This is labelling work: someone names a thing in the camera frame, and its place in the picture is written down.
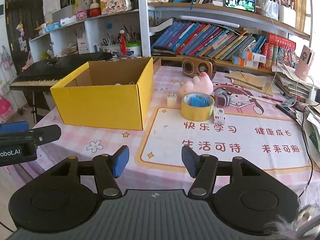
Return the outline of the pink backpack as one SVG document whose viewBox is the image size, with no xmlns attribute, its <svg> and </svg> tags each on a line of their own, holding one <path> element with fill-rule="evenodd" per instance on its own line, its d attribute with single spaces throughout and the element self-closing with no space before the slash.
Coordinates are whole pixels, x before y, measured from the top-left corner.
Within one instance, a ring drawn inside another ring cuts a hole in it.
<svg viewBox="0 0 320 240">
<path fill-rule="evenodd" d="M 5 123 L 14 114 L 11 103 L 4 97 L 0 98 L 1 124 Z"/>
</svg>

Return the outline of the red round doll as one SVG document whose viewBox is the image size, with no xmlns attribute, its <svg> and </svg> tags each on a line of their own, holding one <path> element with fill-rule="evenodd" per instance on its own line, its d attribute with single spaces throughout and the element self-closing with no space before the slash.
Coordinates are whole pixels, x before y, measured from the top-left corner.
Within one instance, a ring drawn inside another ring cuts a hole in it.
<svg viewBox="0 0 320 240">
<path fill-rule="evenodd" d="M 97 17 L 100 15 L 101 15 L 100 4 L 96 0 L 93 0 L 92 4 L 90 5 L 89 16 L 90 17 Z"/>
</svg>

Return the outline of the pink portable fan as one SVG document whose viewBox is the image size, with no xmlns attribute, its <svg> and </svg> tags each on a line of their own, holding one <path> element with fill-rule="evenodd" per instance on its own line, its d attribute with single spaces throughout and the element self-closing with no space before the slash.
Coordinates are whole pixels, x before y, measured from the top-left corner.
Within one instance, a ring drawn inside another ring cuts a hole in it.
<svg viewBox="0 0 320 240">
<path fill-rule="evenodd" d="M 314 56 L 315 52 L 310 47 L 304 45 L 298 64 L 295 68 L 295 74 L 299 79 L 307 81 Z"/>
</svg>

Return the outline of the cartoon desk mat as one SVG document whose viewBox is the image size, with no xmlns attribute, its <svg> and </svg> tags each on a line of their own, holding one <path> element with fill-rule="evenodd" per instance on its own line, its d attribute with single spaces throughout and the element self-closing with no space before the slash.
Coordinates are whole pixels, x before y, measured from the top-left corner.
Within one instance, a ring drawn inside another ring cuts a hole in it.
<svg viewBox="0 0 320 240">
<path fill-rule="evenodd" d="M 307 171 L 310 161 L 299 125 L 271 104 L 250 101 L 242 87 L 227 88 L 247 102 L 243 107 L 227 107 L 224 124 L 188 120 L 179 107 L 157 107 L 135 156 L 136 164 L 181 170 L 181 149 L 189 146 L 222 161 L 241 156 L 268 172 Z"/>
</svg>

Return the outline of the purple toy truck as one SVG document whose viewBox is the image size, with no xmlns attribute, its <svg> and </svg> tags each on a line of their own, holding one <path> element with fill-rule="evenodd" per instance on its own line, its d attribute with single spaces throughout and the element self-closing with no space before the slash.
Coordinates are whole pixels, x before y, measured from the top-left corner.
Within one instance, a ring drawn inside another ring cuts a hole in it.
<svg viewBox="0 0 320 240">
<path fill-rule="evenodd" d="M 214 91 L 214 100 L 216 107 L 226 107 L 229 106 L 232 100 L 231 92 L 226 88 L 218 88 Z"/>
</svg>

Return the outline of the smartphone on shelf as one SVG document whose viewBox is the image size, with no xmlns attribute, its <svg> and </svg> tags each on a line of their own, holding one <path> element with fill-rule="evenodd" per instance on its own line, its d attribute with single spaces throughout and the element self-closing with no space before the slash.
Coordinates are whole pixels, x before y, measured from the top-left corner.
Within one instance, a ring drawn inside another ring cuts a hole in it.
<svg viewBox="0 0 320 240">
<path fill-rule="evenodd" d="M 255 12 L 255 0 L 225 0 L 224 6 L 227 8 Z"/>
</svg>

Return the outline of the blue crumpled packet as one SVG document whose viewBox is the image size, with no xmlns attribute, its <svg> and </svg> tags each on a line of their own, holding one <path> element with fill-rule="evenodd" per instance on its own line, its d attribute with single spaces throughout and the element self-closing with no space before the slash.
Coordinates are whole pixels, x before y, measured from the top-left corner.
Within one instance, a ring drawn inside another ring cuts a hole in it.
<svg viewBox="0 0 320 240">
<path fill-rule="evenodd" d="M 190 105 L 193 107 L 207 107 L 210 103 L 205 96 L 192 95 L 190 98 Z"/>
</svg>

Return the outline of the yellow packing tape roll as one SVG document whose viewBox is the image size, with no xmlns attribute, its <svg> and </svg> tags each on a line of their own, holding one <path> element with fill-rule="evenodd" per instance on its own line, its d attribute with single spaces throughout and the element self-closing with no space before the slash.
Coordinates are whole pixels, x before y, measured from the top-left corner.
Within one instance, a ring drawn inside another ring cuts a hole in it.
<svg viewBox="0 0 320 240">
<path fill-rule="evenodd" d="M 190 105 L 190 98 L 192 95 L 205 96 L 210 103 L 207 107 L 193 107 Z M 214 108 L 214 98 L 211 95 L 203 93 L 190 93 L 182 98 L 181 102 L 181 116 L 190 121 L 207 121 L 211 118 Z"/>
</svg>

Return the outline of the white pen holder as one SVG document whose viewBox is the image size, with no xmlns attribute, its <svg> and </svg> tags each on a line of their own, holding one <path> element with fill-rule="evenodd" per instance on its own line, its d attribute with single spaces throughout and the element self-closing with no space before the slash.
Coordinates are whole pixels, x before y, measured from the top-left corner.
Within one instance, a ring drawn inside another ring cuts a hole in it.
<svg viewBox="0 0 320 240">
<path fill-rule="evenodd" d="M 102 50 L 104 52 L 107 52 L 107 53 L 116 53 L 116 54 L 120 54 L 121 53 L 121 49 L 120 49 L 120 45 L 119 44 L 113 44 L 113 45 L 109 45 L 109 46 L 102 46 Z"/>
</svg>

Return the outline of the black electronic keyboard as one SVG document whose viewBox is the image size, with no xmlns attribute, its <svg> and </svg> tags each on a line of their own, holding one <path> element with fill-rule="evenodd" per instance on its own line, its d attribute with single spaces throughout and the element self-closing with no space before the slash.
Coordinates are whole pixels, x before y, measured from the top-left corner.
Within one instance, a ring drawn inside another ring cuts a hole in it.
<svg viewBox="0 0 320 240">
<path fill-rule="evenodd" d="M 111 53 L 98 52 L 73 54 L 35 62 L 16 77 L 10 85 L 10 89 L 48 92 L 53 85 L 86 62 L 103 61 L 111 58 Z"/>
</svg>

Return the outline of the staples box with cat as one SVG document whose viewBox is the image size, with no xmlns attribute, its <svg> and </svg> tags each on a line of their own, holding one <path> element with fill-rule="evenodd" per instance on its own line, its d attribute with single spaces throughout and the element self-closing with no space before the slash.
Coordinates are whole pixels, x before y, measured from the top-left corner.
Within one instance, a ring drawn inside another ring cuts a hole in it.
<svg viewBox="0 0 320 240">
<path fill-rule="evenodd" d="M 218 107 L 213 109 L 213 124 L 224 125 L 226 123 L 224 110 Z"/>
</svg>

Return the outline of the white charger plug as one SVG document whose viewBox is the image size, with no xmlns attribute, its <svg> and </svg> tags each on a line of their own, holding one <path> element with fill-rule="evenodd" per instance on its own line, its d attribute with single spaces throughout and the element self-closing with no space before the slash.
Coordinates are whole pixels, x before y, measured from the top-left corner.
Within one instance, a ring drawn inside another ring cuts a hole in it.
<svg viewBox="0 0 320 240">
<path fill-rule="evenodd" d="M 168 107 L 175 107 L 177 102 L 177 95 L 176 93 L 172 92 L 167 94 L 167 106 Z"/>
</svg>

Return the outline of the yellow cardboard box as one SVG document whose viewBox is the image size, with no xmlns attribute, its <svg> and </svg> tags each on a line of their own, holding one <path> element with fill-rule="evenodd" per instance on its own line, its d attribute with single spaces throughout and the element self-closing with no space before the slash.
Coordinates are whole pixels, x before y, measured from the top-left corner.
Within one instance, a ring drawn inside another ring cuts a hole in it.
<svg viewBox="0 0 320 240">
<path fill-rule="evenodd" d="M 153 59 L 89 61 L 50 92 L 64 124 L 141 131 L 153 95 Z"/>
</svg>

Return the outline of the checkered board box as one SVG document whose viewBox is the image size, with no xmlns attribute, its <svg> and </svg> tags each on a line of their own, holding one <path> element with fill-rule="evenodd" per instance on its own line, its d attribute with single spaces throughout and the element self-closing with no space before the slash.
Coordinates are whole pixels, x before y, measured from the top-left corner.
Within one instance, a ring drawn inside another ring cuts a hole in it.
<svg viewBox="0 0 320 240">
<path fill-rule="evenodd" d="M 156 72 L 161 68 L 162 62 L 160 57 L 154 57 L 153 58 L 153 74 L 156 74 Z"/>
</svg>

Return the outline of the wooden retro radio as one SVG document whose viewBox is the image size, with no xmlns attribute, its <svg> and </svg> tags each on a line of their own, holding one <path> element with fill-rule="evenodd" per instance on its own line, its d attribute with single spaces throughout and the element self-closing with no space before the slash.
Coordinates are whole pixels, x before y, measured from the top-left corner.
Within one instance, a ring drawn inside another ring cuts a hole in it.
<svg viewBox="0 0 320 240">
<path fill-rule="evenodd" d="M 195 77 L 199 76 L 200 73 L 206 73 L 212 79 L 216 73 L 216 65 L 212 60 L 184 56 L 182 60 L 182 71 L 187 77 Z"/>
</svg>

